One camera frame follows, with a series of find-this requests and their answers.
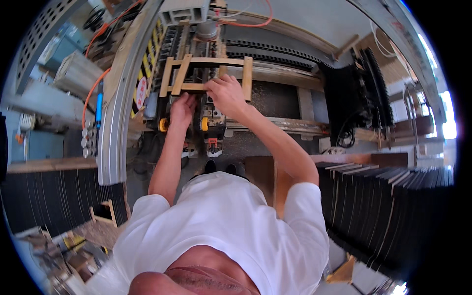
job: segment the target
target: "man's arm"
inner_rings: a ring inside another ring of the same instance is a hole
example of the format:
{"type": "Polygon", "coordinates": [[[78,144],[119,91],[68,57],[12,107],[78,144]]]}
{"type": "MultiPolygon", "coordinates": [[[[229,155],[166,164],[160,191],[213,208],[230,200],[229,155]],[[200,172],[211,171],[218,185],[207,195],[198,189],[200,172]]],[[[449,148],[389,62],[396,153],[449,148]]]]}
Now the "man's arm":
{"type": "Polygon", "coordinates": [[[205,87],[215,106],[254,132],[297,183],[319,184],[318,170],[310,156],[285,131],[245,102],[241,85],[234,76],[210,80],[205,87]]]}
{"type": "Polygon", "coordinates": [[[160,194],[172,206],[180,179],[185,134],[195,111],[195,96],[184,93],[172,104],[170,125],[159,161],[149,183],[148,194],[160,194]]]}

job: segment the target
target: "stack of wooden boards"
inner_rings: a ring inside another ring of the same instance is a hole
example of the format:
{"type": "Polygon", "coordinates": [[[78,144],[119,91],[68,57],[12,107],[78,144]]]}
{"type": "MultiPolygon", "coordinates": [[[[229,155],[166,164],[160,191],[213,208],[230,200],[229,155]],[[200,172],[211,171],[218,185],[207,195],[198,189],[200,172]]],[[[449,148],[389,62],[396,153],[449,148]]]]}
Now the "stack of wooden boards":
{"type": "Polygon", "coordinates": [[[408,280],[444,219],[452,170],[316,166],[329,237],[368,267],[408,280]]]}

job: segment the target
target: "white t-shirt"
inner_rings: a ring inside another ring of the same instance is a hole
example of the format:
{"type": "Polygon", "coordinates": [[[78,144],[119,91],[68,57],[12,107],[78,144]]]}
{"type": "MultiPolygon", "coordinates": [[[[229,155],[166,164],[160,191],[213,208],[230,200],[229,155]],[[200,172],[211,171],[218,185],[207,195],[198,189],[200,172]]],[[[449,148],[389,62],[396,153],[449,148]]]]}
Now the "white t-shirt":
{"type": "Polygon", "coordinates": [[[138,199],[113,255],[128,285],[145,271],[165,272],[180,255],[207,245],[236,261],[261,295],[310,295],[328,263],[320,189],[299,183],[277,219],[259,188],[225,172],[189,181],[177,204],[138,199]]]}

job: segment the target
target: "man's hand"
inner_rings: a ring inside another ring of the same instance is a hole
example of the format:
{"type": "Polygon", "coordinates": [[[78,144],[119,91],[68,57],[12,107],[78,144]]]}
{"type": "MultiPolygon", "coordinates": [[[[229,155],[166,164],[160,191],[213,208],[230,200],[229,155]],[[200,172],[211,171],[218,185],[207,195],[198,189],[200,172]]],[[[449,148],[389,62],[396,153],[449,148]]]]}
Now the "man's hand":
{"type": "Polygon", "coordinates": [[[170,107],[170,123],[187,129],[192,122],[196,105],[195,95],[189,95],[187,92],[182,94],[170,107]]]}
{"type": "Polygon", "coordinates": [[[244,100],[243,89],[234,76],[224,75],[205,83],[207,95],[213,104],[226,116],[241,122],[249,105],[244,100]]]}

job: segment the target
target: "perforated metal panel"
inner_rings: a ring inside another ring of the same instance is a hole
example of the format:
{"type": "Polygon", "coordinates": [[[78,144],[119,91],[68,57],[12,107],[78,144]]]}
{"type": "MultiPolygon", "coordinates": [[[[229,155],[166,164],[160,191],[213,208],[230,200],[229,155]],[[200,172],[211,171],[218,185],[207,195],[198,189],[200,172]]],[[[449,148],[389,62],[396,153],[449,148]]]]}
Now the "perforated metal panel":
{"type": "Polygon", "coordinates": [[[20,45],[17,93],[25,90],[28,77],[46,45],[59,28],[86,0],[52,0],[39,13],[20,45]]]}

